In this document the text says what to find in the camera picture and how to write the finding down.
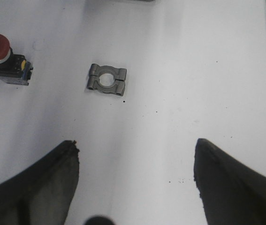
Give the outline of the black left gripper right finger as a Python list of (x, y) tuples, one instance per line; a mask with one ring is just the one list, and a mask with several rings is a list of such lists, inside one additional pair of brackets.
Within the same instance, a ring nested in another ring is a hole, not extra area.
[(209, 225), (266, 225), (266, 177), (207, 139), (197, 140), (194, 181)]

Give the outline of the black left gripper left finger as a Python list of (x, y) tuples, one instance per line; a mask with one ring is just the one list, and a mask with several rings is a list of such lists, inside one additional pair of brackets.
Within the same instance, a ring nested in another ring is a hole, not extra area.
[(0, 225), (62, 225), (79, 180), (79, 149), (63, 141), (0, 184)]

